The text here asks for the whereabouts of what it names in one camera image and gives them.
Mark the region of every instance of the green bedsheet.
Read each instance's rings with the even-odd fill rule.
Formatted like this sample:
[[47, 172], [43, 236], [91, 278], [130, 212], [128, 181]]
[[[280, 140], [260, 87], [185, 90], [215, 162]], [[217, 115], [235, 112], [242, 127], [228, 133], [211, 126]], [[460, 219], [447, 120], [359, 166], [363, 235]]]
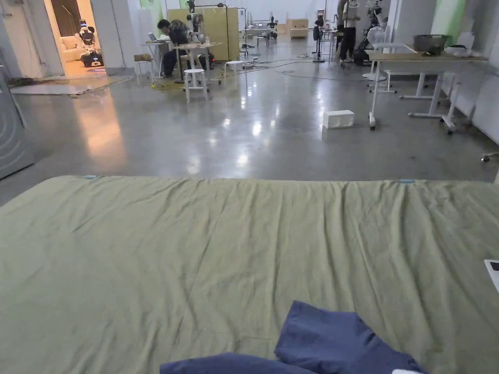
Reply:
[[497, 373], [499, 186], [60, 177], [0, 208], [0, 372], [274, 358], [293, 300]]

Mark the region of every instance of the man sitting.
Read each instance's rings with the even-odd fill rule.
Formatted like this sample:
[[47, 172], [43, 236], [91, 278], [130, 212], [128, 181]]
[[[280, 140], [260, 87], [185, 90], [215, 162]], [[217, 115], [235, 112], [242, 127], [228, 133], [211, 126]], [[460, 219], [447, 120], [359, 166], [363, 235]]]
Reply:
[[[179, 44], [187, 44], [189, 40], [187, 39], [187, 33], [182, 32], [183, 27], [187, 31], [187, 27], [184, 25], [182, 21], [174, 20], [172, 23], [169, 23], [166, 19], [162, 19], [158, 22], [158, 29], [166, 36], [170, 37], [170, 40], [174, 45]], [[179, 56], [183, 56], [187, 54], [186, 51], [180, 49]], [[170, 78], [173, 74], [173, 69], [175, 68], [175, 64], [177, 63], [177, 51], [171, 50], [166, 52], [163, 56], [163, 74], [166, 78]]]

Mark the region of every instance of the black pants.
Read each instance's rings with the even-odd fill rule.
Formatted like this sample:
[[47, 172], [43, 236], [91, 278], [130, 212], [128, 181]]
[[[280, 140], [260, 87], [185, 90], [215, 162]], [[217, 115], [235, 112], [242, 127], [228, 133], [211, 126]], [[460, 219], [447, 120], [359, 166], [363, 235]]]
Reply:
[[[344, 31], [344, 30], [345, 30], [345, 26], [343, 26], [342, 24], [338, 25], [338, 31]], [[342, 36], [339, 36], [336, 38], [336, 52], [338, 52], [338, 48], [340, 47], [342, 40], [343, 40]]]
[[346, 27], [343, 36], [343, 42], [341, 43], [340, 59], [346, 59], [346, 52], [352, 57], [353, 51], [355, 50], [355, 41], [357, 38], [357, 29], [355, 27]]
[[[187, 54], [183, 49], [179, 50], [179, 56]], [[175, 64], [177, 63], [177, 51], [175, 49], [166, 52], [163, 56], [163, 72], [166, 76], [170, 76], [173, 73]]]

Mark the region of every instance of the white robot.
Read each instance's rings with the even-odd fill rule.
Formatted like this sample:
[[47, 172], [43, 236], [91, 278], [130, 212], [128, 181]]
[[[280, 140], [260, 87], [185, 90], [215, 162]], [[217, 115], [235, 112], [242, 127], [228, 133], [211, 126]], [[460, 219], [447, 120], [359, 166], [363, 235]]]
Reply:
[[83, 43], [83, 48], [86, 52], [80, 56], [85, 67], [104, 66], [102, 53], [95, 46], [95, 29], [92, 26], [87, 26], [87, 22], [80, 20], [80, 32], [75, 36], [80, 38]]

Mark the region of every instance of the green wall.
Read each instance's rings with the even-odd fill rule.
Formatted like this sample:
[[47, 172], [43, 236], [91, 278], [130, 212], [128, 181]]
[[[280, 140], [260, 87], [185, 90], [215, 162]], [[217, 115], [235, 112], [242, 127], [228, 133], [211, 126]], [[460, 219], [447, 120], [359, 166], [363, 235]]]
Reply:
[[159, 22], [159, 20], [164, 18], [161, 0], [140, 0], [140, 6], [142, 8], [150, 8], [156, 22]]
[[456, 43], [461, 33], [461, 22], [466, 0], [438, 0], [433, 20], [432, 34], [450, 35], [449, 44]]

